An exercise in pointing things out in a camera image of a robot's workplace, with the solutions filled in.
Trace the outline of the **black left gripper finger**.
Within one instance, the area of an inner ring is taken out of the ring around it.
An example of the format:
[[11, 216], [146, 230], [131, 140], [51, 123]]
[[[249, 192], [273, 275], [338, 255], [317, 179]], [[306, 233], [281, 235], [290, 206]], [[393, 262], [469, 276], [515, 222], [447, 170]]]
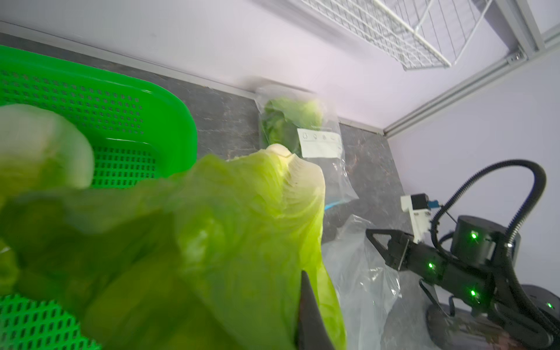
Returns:
[[299, 350], [334, 350], [319, 312], [309, 275], [301, 272], [298, 328], [295, 345]]

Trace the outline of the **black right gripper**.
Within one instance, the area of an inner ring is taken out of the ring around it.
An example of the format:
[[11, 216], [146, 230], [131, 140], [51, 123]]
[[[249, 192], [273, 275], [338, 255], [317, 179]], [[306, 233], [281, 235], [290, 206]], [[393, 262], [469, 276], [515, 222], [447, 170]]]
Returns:
[[367, 240], [376, 248], [387, 266], [395, 271], [412, 271], [429, 284], [442, 287], [471, 306], [487, 313], [494, 300], [495, 281], [489, 264], [472, 267], [444, 257], [436, 248], [415, 243], [402, 230], [366, 229]]

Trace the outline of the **clear blue-zip zip-top bag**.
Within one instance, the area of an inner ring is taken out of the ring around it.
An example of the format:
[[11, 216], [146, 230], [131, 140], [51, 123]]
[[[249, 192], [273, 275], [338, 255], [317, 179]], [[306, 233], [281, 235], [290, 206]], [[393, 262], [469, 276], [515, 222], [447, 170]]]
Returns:
[[368, 228], [411, 230], [399, 199], [360, 199], [325, 212], [323, 260], [344, 315], [348, 349], [434, 349], [419, 279], [385, 265]]

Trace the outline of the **green chinese cabbage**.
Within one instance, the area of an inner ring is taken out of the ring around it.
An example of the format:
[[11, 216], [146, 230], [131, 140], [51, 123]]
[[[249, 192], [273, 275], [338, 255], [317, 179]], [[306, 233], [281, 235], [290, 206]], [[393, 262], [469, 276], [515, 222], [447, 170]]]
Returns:
[[302, 271], [345, 349], [324, 213], [322, 169], [275, 144], [132, 188], [20, 195], [1, 237], [15, 291], [58, 303], [103, 349], [297, 349]]
[[1, 107], [1, 205], [33, 190], [87, 188], [94, 153], [78, 128], [27, 104]]

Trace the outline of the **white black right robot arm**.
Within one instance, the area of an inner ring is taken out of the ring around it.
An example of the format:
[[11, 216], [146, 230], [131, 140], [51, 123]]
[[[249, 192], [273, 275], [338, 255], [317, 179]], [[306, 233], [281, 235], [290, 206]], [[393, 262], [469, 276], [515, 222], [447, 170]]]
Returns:
[[[533, 174], [533, 185], [509, 225], [503, 227], [480, 217], [462, 215], [453, 232], [438, 236], [440, 218], [480, 179], [493, 171], [522, 167]], [[402, 230], [367, 229], [366, 238], [386, 265], [411, 271], [420, 286], [437, 285], [452, 299], [471, 307], [472, 315], [486, 314], [528, 349], [559, 348], [559, 297], [538, 293], [531, 297], [520, 284], [514, 261], [521, 243], [520, 229], [540, 200], [546, 186], [545, 170], [530, 160], [504, 160], [469, 178], [430, 222], [431, 245], [416, 243]]]

